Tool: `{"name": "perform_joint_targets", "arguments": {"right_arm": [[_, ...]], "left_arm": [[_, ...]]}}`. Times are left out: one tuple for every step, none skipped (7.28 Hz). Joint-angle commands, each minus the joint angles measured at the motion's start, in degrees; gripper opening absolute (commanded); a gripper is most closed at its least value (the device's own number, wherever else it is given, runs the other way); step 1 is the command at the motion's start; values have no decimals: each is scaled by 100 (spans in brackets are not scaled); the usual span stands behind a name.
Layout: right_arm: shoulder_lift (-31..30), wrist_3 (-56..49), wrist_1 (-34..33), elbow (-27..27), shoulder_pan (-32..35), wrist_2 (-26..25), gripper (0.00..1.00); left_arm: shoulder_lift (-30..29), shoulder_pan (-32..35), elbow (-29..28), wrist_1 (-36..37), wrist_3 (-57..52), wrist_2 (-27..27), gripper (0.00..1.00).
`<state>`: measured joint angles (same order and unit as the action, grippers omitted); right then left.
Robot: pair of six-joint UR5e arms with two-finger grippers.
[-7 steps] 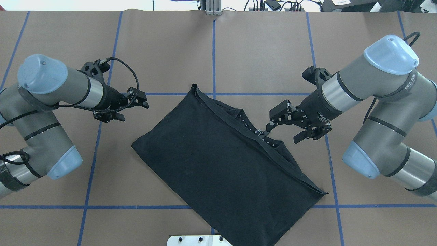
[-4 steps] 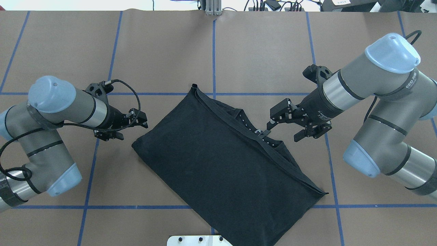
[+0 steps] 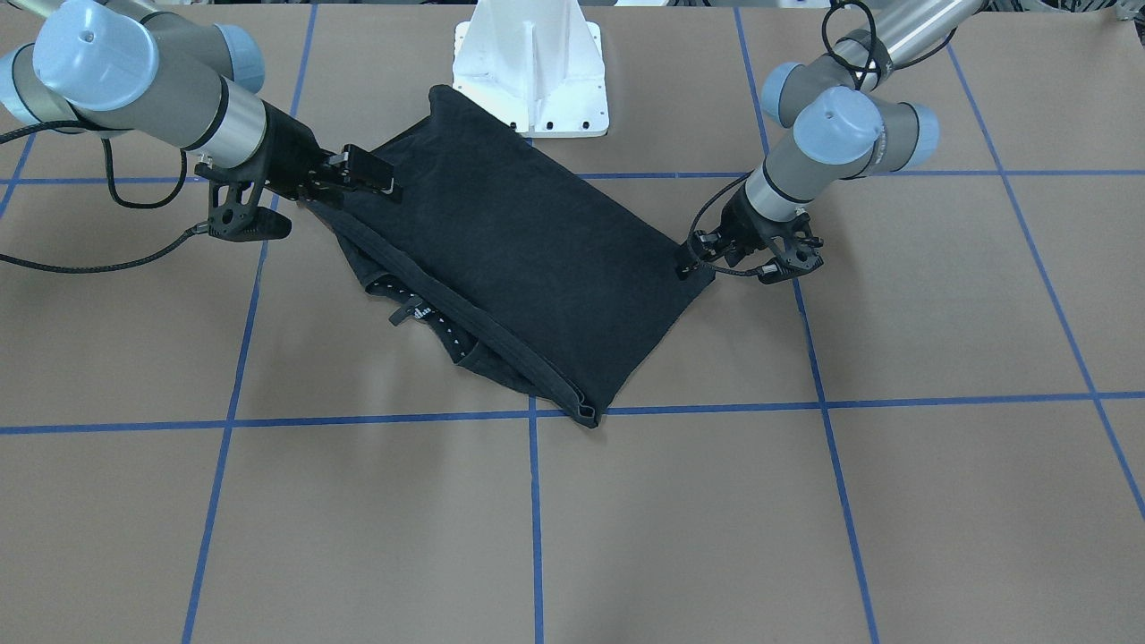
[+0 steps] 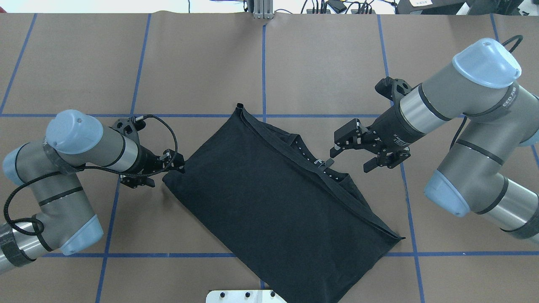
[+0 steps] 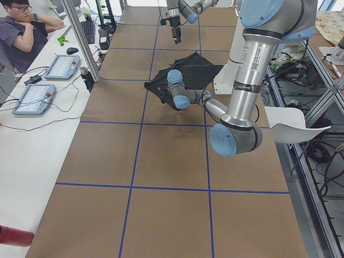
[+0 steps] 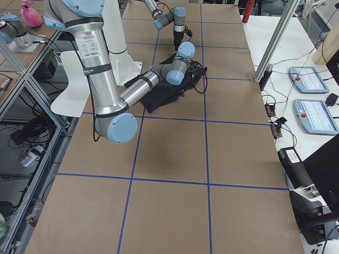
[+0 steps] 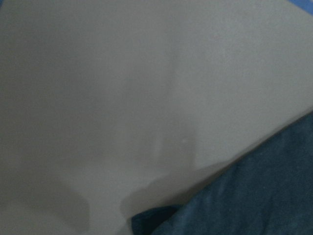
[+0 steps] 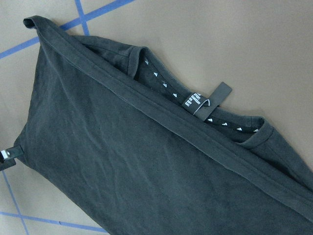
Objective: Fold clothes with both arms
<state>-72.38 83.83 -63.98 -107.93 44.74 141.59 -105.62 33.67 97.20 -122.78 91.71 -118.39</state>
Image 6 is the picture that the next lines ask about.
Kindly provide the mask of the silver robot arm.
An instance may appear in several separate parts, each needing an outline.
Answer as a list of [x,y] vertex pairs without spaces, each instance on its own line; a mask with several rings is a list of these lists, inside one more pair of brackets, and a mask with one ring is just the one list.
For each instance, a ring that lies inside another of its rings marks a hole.
[[144,0],[142,2],[146,4],[150,11],[157,30],[173,23],[173,41],[175,51],[177,51],[184,37],[186,9],[184,7],[173,7],[167,13],[163,13],[155,1]]
[[179,85],[194,57],[194,45],[179,41],[171,63],[151,66],[120,93],[109,53],[114,42],[120,52],[127,48],[118,2],[44,1],[43,7],[47,26],[67,31],[75,38],[76,54],[91,92],[93,133],[114,143],[129,142],[138,129],[129,108],[163,80]]

